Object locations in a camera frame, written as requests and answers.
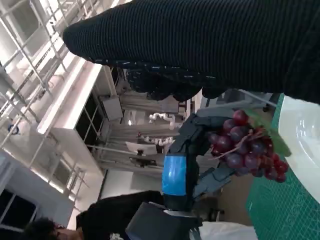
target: white wall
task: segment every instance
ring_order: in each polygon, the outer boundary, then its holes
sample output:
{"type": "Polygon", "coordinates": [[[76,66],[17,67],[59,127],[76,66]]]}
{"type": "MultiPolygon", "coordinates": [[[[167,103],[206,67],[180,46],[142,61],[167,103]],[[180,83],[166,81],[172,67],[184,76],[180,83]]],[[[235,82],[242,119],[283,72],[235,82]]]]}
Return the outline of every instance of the white wall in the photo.
{"type": "Polygon", "coordinates": [[[133,194],[147,190],[161,191],[161,179],[130,171],[109,170],[101,198],[133,194]]]}

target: person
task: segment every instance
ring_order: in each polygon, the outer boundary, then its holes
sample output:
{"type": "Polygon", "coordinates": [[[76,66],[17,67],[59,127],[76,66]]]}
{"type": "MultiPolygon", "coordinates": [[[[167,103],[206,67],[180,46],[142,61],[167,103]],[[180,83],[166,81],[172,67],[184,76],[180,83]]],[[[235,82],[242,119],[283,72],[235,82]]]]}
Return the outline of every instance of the person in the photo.
{"type": "Polygon", "coordinates": [[[142,202],[164,204],[158,191],[108,197],[76,217],[76,230],[40,218],[25,228],[21,240],[129,240],[125,229],[142,202]]]}

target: black shirt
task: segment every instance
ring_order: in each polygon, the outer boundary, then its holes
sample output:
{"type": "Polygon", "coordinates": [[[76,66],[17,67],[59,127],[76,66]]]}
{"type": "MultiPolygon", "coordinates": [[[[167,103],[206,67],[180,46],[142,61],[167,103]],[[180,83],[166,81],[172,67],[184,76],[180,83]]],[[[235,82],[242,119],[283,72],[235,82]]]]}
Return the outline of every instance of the black shirt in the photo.
{"type": "Polygon", "coordinates": [[[129,240],[125,229],[142,202],[162,205],[163,197],[158,191],[144,191],[99,200],[76,217],[76,227],[82,227],[84,240],[108,240],[110,234],[129,240]]]}

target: white plate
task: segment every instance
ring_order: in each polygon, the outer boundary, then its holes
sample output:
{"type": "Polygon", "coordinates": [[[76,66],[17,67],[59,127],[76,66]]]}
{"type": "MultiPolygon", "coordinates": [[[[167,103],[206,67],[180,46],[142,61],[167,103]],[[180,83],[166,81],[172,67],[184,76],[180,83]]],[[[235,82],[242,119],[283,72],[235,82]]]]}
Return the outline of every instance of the white plate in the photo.
{"type": "Polygon", "coordinates": [[[291,169],[320,203],[320,106],[285,96],[279,134],[292,152],[286,157],[291,169]]]}

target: table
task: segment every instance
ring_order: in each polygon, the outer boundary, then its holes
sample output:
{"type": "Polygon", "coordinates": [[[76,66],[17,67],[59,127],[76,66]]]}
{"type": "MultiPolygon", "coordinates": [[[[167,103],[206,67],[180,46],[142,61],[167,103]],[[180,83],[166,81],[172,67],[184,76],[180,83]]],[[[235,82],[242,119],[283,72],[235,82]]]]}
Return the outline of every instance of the table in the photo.
{"type": "MultiPolygon", "coordinates": [[[[272,126],[278,128],[284,95],[279,98],[272,126]]],[[[256,178],[246,208],[259,240],[319,240],[320,204],[292,171],[279,184],[256,178]]]]}

